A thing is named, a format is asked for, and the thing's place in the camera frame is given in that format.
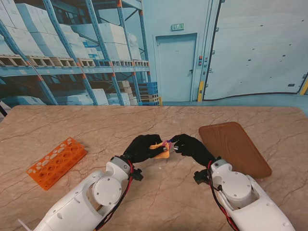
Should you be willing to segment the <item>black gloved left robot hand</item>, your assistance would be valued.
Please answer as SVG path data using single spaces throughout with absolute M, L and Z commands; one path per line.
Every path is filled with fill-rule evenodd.
M 167 151 L 167 147 L 160 145 L 162 140 L 158 134 L 139 135 L 121 155 L 131 163 L 140 163 L 154 158 Z

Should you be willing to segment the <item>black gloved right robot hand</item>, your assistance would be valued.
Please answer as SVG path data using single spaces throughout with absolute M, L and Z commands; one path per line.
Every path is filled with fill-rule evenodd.
M 176 135 L 171 139 L 174 143 L 176 153 L 180 153 L 182 156 L 192 157 L 197 163 L 202 166 L 208 167 L 208 164 L 213 163 L 215 157 L 198 139 L 189 136 L 187 134 Z

